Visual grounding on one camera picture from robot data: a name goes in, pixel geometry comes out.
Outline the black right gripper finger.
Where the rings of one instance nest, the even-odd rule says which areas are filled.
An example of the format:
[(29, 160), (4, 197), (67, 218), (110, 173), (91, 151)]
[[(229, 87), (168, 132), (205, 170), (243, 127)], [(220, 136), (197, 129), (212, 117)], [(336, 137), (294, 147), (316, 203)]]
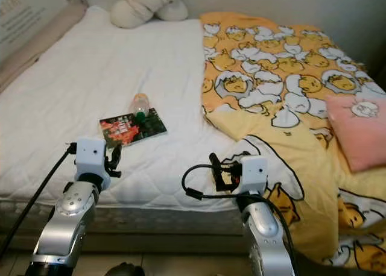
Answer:
[(212, 152), (209, 154), (210, 168), (212, 169), (212, 176), (214, 178), (215, 190), (224, 190), (223, 169), (221, 168), (220, 159)]

